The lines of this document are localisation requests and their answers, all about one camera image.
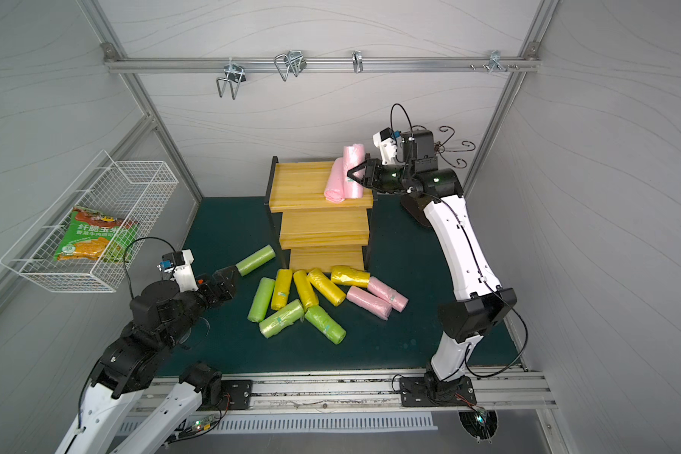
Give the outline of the pink trash bag roll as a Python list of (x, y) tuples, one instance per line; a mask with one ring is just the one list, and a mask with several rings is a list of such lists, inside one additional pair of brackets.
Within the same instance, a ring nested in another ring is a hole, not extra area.
[(403, 312), (409, 302), (409, 299), (399, 291), (374, 276), (370, 277), (367, 289), (372, 295), (390, 304), (397, 312)]
[(358, 287), (351, 287), (346, 293), (346, 299), (360, 308), (367, 310), (376, 317), (387, 321), (393, 310), (392, 306), (386, 301), (372, 295), (372, 293), (365, 291)]
[(357, 182), (363, 176), (359, 167), (365, 159), (365, 150), (362, 144), (354, 144), (344, 148), (342, 157), (342, 188), (346, 200), (359, 200), (363, 197), (364, 187)]
[(337, 158), (331, 168), (323, 196), (328, 202), (341, 204), (344, 197), (344, 159)]

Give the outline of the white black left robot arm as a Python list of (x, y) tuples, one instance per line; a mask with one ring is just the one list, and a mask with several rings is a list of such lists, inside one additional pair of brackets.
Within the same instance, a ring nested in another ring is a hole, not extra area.
[[(121, 424), (161, 366), (207, 310), (235, 297), (239, 277), (238, 268), (230, 266), (200, 276), (187, 288), (175, 280), (157, 281), (132, 298), (132, 321), (94, 365), (58, 452), (111, 452)], [(219, 416), (189, 422), (200, 407), (225, 412), (230, 395), (222, 387), (221, 371), (198, 361), (185, 369), (163, 402), (115, 452), (154, 453), (213, 431)]]

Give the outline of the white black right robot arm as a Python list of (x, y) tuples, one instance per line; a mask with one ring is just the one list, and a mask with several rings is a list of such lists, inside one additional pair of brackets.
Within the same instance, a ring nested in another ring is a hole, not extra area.
[(443, 336), (421, 387), (433, 403), (471, 400), (469, 359), (514, 309), (516, 293), (503, 287), (485, 260), (462, 184), (453, 169), (440, 168), (432, 132), (386, 128), (373, 142), (380, 156), (351, 166), (347, 177), (378, 194), (400, 196), (407, 211), (435, 232), (453, 284), (454, 301), (438, 308)]

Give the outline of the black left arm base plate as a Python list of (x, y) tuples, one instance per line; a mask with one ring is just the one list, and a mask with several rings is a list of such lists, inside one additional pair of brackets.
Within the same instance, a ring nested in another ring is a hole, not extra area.
[(249, 379), (219, 380), (214, 379), (202, 391), (202, 404), (199, 410), (248, 410), (253, 391), (253, 382)]

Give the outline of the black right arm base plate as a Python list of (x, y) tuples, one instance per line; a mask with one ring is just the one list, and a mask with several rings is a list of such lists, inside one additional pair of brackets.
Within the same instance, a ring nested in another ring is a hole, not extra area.
[(433, 372), (423, 376), (396, 376), (401, 405), (405, 408), (477, 406), (475, 390), (468, 376), (440, 381)]

